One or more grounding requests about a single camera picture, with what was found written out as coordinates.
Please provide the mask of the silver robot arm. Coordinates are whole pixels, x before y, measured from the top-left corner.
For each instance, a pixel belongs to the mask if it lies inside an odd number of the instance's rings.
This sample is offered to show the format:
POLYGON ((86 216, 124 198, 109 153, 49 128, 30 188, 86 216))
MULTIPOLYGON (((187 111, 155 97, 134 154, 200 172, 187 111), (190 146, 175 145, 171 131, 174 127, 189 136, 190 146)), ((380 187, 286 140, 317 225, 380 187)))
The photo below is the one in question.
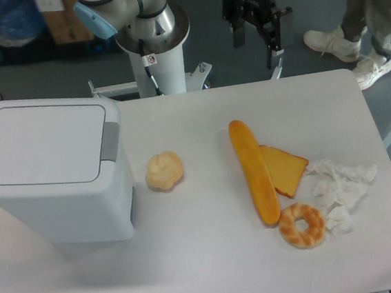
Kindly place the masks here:
MULTIPOLYGON (((267 67, 278 63, 293 43, 292 8, 275 0, 221 0, 222 17, 232 29, 233 46, 245 44, 245 25, 257 29, 267 52, 267 67)), ((136 55, 169 52, 186 40, 190 22, 186 12, 168 0, 77 0, 74 12, 96 37, 115 38, 136 55)))

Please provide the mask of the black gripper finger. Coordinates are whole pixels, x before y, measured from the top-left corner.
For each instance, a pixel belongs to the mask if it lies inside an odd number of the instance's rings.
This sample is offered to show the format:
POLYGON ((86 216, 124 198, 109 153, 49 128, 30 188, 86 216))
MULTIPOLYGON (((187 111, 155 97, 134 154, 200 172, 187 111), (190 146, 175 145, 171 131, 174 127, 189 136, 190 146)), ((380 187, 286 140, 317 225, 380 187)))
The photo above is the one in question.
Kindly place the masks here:
POLYGON ((257 30, 267 48, 267 67, 274 68, 283 58, 286 47, 293 44, 294 19, 291 7, 254 9, 257 30))
POLYGON ((232 29, 233 46, 240 48, 245 44, 245 8, 237 0, 222 0, 222 16, 232 29))

